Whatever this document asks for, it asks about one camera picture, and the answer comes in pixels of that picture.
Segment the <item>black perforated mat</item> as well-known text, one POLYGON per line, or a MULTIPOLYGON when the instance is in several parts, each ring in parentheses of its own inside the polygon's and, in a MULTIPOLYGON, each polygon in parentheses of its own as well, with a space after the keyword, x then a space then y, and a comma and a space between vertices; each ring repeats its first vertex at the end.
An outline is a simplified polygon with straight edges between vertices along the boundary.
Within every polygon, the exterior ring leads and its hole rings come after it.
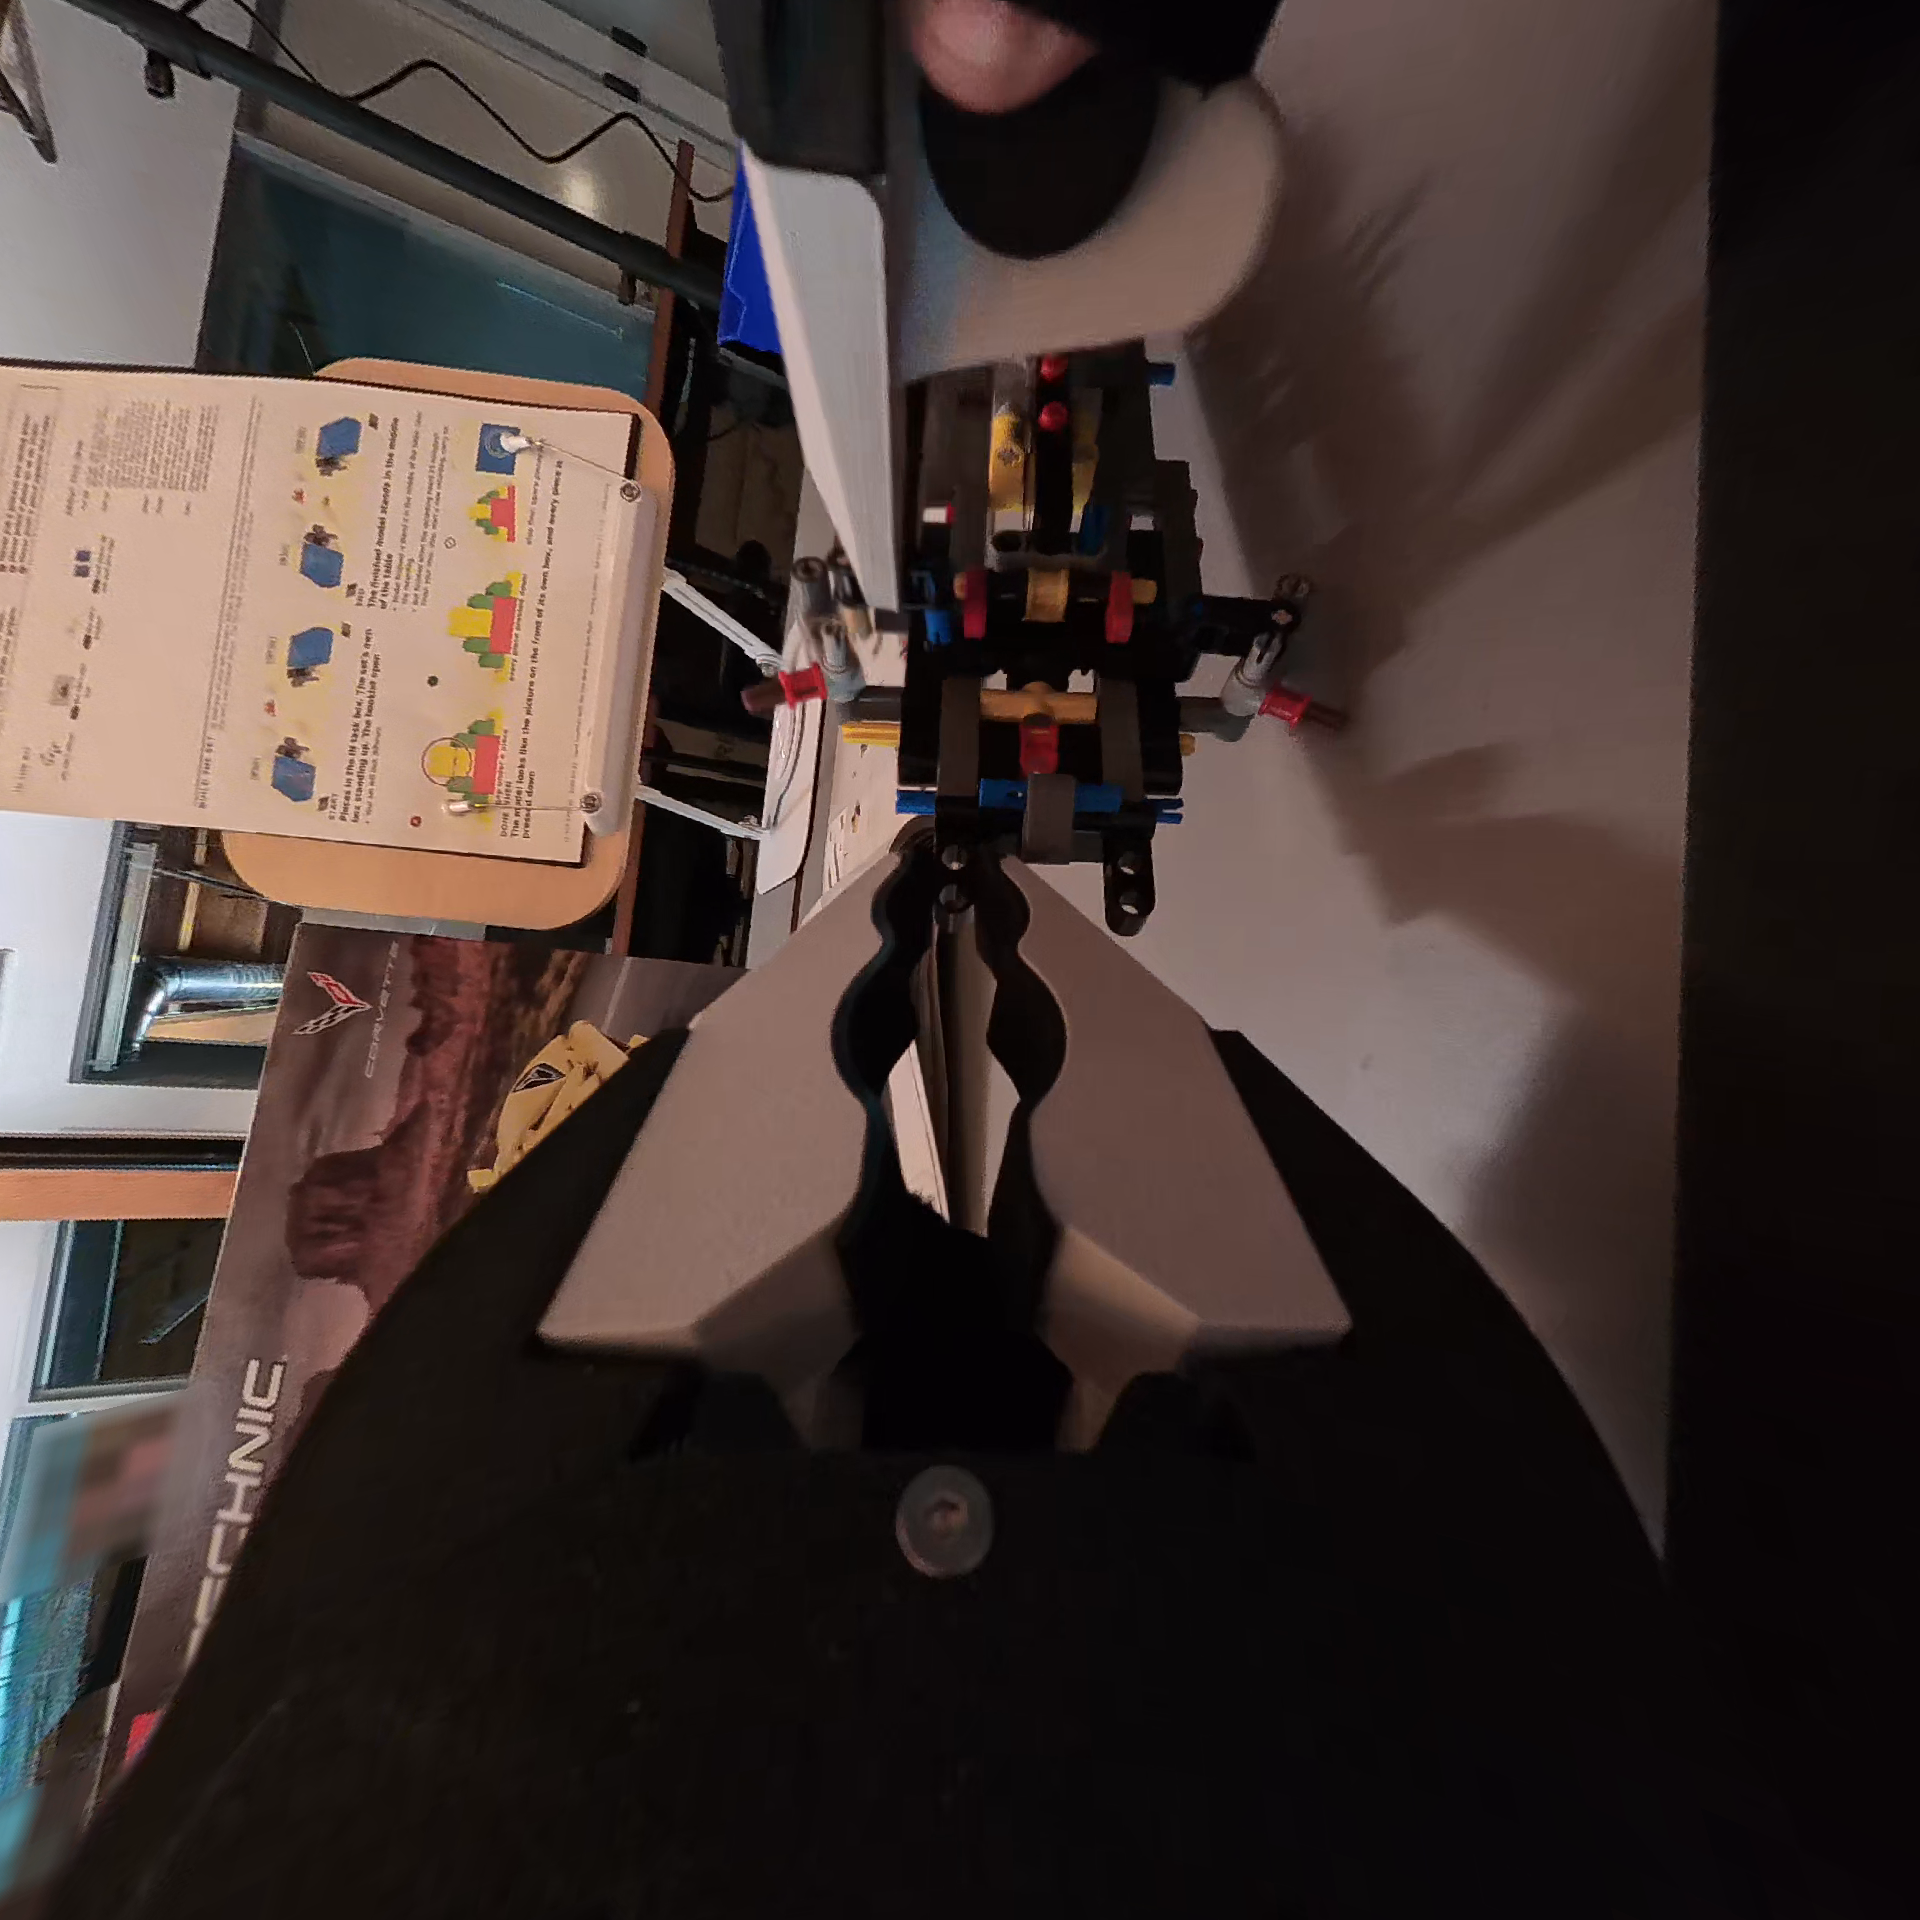
POLYGON ((1719 9, 1667 1551, 1777 1913, 1916 1915, 1917 4, 1719 9))

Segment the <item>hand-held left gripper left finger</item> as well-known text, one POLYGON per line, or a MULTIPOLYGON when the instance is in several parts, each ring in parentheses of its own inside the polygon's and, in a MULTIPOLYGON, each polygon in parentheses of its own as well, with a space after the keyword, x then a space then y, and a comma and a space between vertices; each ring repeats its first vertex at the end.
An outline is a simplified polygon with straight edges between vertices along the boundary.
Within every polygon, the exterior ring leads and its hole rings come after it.
POLYGON ((817 1449, 858 1449, 858 1330, 835 1240, 867 1112, 833 1020, 881 959, 879 858, 692 1023, 655 1108, 544 1312, 546 1347, 700 1361, 767 1382, 817 1449))

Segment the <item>grey lego car chassis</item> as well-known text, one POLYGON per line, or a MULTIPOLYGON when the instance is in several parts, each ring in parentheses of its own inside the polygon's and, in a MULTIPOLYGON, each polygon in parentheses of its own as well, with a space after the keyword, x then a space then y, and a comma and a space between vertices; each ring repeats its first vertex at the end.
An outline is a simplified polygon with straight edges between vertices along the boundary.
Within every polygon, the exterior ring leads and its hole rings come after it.
POLYGON ((1123 344, 916 385, 900 609, 879 609, 844 544, 797 556, 780 666, 743 694, 889 753, 896 815, 953 874, 996 849, 1096 867, 1121 937, 1156 911, 1156 840, 1202 738, 1347 722, 1287 673, 1307 579, 1202 587, 1188 468, 1155 441, 1175 374, 1123 344))

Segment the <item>lego set box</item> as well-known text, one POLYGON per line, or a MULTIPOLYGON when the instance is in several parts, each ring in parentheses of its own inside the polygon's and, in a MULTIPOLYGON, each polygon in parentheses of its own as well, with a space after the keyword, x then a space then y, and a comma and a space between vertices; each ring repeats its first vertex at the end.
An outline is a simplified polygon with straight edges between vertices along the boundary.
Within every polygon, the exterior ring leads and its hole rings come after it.
POLYGON ((170 1454, 103 1752, 137 1759, 303 1427, 475 1195, 739 968, 307 921, 170 1454))

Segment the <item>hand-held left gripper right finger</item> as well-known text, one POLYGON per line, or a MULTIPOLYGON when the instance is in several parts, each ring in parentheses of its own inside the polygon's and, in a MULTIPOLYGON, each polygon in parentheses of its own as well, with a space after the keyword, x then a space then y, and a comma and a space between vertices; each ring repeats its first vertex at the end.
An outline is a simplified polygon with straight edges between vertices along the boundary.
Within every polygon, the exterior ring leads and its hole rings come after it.
POLYGON ((1090 1449, 1141 1377, 1338 1344, 1354 1316, 1208 1023, 1045 876, 981 886, 988 1052, 1015 1088, 991 1224, 1090 1449))

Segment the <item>black metal post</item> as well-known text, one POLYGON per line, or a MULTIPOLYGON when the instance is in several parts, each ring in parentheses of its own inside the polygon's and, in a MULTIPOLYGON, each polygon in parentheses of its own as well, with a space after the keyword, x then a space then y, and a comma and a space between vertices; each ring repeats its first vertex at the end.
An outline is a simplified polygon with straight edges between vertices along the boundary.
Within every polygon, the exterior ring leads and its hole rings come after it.
POLYGON ((233 40, 204 30, 179 7, 155 2, 75 2, 73 9, 132 40, 147 55, 185 67, 201 81, 218 81, 333 132, 385 160, 467 195, 522 225, 585 251, 626 279, 672 294, 715 319, 723 276, 700 260, 672 257, 651 238, 604 225, 528 183, 471 160, 437 139, 305 78, 289 64, 253 55, 233 40))

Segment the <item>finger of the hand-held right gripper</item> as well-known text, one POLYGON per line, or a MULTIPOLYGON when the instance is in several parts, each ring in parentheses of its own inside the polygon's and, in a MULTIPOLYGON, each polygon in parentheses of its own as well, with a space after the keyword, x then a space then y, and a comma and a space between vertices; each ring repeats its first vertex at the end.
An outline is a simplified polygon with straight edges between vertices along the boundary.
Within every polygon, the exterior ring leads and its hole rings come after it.
POLYGON ((903 609, 900 322, 922 167, 879 179, 740 160, 807 474, 873 614, 903 609))

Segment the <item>person's right hand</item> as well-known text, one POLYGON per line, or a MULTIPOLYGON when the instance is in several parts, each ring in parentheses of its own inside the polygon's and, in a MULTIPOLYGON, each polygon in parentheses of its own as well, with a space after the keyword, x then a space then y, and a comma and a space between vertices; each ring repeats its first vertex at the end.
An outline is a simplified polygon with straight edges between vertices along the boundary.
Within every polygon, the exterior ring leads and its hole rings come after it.
POLYGON ((1007 2, 909 2, 903 32, 924 82, 962 113, 1020 113, 1097 58, 1063 23, 1007 2))

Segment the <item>blue plastic bin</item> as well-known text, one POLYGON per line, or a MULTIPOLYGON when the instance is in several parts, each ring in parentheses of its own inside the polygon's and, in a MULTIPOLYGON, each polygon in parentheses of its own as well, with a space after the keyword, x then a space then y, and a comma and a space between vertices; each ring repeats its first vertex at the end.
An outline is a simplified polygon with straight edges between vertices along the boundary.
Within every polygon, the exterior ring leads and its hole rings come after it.
POLYGON ((723 347, 749 352, 767 362, 785 362, 777 310, 755 220, 752 185, 748 180, 748 150, 743 145, 737 146, 737 179, 730 195, 715 342, 723 347))

